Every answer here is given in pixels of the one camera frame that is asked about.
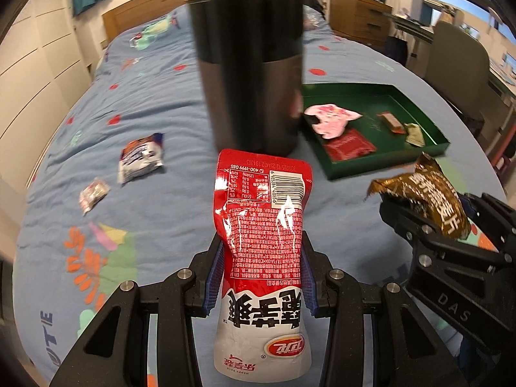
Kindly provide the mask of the beige desk chair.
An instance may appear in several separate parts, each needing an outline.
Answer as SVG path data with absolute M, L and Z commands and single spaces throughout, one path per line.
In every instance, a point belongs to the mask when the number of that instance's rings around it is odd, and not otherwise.
M 489 57 L 461 28 L 438 22 L 434 27 L 424 80 L 464 117 L 481 122 L 481 95 L 488 87 Z

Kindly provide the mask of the black hanging bag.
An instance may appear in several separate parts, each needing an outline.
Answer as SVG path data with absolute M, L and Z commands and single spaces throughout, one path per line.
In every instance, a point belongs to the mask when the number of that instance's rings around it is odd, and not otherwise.
M 405 66 L 408 61 L 408 43 L 404 39 L 394 36 L 387 37 L 384 55 Z

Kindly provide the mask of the red flat packet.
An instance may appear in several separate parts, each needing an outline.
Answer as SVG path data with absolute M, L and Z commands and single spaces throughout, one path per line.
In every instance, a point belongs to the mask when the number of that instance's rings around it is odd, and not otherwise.
M 377 150 L 375 145 L 356 129 L 349 129 L 340 137 L 330 140 L 325 144 L 324 149 L 333 163 L 370 155 Z

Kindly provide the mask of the black backpack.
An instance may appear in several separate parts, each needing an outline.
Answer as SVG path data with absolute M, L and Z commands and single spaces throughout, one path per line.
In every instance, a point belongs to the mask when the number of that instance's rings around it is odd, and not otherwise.
M 304 0 L 303 4 L 317 11 L 322 17 L 325 17 L 325 3 L 323 0 Z

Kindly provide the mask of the white wardrobe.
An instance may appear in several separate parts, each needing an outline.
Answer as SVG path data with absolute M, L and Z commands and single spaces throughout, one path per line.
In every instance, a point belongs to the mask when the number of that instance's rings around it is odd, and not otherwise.
M 26 191 L 56 130 L 91 85 L 70 0 L 28 0 L 1 43 L 1 180 Z

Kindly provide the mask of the white blue crepe snack bag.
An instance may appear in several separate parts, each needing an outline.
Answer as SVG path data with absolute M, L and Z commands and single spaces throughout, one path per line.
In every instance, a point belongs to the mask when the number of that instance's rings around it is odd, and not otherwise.
M 124 185 L 134 178 L 161 168 L 164 165 L 163 139 L 162 133 L 154 133 L 129 142 L 119 159 L 117 182 Z

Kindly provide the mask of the green tray box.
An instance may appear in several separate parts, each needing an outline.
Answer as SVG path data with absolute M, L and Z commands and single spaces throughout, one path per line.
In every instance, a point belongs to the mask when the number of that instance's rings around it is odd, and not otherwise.
M 415 161 L 420 153 L 442 155 L 450 142 L 442 131 L 413 101 L 393 85 L 373 83 L 317 83 L 303 87 L 304 107 L 335 104 L 362 115 L 347 124 L 345 131 L 356 129 L 376 152 L 363 157 L 333 163 L 326 154 L 324 140 L 312 128 L 318 119 L 303 116 L 301 129 L 319 161 L 323 172 L 330 180 L 382 170 Z M 392 113 L 401 123 L 417 123 L 423 132 L 426 145 L 422 148 L 406 143 L 406 134 L 392 133 L 378 114 Z

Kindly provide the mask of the pink clear candy packet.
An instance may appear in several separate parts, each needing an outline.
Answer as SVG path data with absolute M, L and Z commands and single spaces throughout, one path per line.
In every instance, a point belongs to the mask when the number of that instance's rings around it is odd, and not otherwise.
M 110 187 L 102 179 L 96 177 L 83 191 L 80 191 L 79 204 L 83 215 L 88 214 L 104 197 Z

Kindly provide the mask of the beige small wrapper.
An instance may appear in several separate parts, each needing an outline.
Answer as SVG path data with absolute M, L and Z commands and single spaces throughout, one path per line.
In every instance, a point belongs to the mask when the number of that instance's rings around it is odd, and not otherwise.
M 407 132 L 406 143 L 418 148 L 426 145 L 422 129 L 417 123 L 405 123 L 404 127 Z

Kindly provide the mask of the brown oat snack bag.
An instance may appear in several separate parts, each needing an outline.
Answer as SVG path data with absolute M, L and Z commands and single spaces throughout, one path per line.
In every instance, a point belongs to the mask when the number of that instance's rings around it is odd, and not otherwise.
M 438 162 L 421 153 L 412 173 L 373 179 L 366 195 L 380 194 L 399 201 L 423 218 L 433 222 L 439 232 L 450 239 L 467 239 L 471 224 L 457 191 Z

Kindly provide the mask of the wooden nightstand drawers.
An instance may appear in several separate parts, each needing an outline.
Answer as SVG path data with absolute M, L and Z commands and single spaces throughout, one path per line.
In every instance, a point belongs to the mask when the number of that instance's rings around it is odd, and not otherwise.
M 333 32 L 383 52 L 391 27 L 392 7 L 376 0 L 329 0 Z

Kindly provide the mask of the red white snack pouch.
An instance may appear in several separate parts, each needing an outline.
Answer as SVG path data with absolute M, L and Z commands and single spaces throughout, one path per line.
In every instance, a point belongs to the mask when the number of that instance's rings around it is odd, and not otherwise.
M 304 161 L 220 152 L 213 220 L 224 246 L 214 367 L 244 382 L 286 382 L 311 367 L 302 320 Z

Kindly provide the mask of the small orange brown bar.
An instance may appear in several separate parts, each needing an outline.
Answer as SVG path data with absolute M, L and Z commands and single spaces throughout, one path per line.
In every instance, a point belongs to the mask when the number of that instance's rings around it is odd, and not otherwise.
M 388 129 L 394 134 L 406 134 L 406 130 L 402 123 L 390 112 L 383 112 L 378 114 Z

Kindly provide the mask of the pink cartoon snack packet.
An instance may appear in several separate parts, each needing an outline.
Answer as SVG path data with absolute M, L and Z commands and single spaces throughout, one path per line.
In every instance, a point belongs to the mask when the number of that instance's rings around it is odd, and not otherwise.
M 357 112 L 335 104 L 312 105 L 304 110 L 304 114 L 318 119 L 317 123 L 312 124 L 312 128 L 324 140 L 340 137 L 349 122 L 362 117 Z

